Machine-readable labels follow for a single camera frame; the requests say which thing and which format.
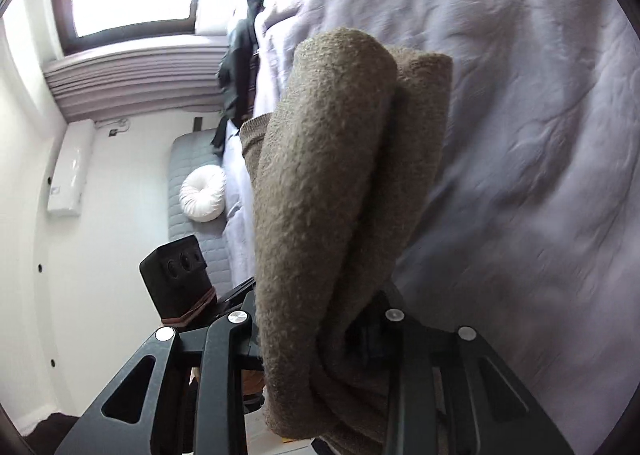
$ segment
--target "silver screw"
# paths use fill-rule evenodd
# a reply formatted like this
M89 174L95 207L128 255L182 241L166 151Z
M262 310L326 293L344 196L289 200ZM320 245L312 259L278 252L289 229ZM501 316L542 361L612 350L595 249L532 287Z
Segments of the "silver screw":
M402 321L404 320L404 312L400 309L387 309L385 312L385 318L389 321Z
M229 314L228 318L231 323L242 323L247 318L249 318L249 315L243 310L235 310L231 314Z
M458 329L458 336L465 341L473 341L478 336L478 333L471 327L460 327Z
M162 327L156 331L156 339L158 341L169 341L175 335L173 327Z

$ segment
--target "round white pillow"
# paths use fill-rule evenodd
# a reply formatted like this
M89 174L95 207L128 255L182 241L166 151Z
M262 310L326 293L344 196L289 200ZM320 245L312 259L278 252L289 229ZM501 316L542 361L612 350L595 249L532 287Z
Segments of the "round white pillow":
M180 207L196 222L208 222L225 209L225 171L215 164L193 170L180 187Z

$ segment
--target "folded brown garment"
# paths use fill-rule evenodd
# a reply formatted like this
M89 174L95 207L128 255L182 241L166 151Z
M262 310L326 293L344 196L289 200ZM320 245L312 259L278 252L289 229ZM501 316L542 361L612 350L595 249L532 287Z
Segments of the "folded brown garment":
M344 335L426 202L451 70L447 56L338 29L299 45L278 109L242 125L266 418L283 437L381 451L388 374L365 371Z

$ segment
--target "white wall-mounted air conditioner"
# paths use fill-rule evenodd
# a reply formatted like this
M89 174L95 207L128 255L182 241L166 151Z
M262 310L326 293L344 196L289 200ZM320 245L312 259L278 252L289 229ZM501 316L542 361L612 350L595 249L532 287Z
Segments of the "white wall-mounted air conditioner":
M82 189L94 149L95 125L83 120L68 125L49 190L47 210L52 215L80 214Z

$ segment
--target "curtain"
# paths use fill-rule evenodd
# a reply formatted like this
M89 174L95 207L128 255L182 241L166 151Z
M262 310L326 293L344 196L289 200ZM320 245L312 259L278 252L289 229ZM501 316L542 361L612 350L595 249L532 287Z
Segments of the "curtain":
M222 110L216 74L226 36L178 35L121 42L44 66L68 122L162 109Z

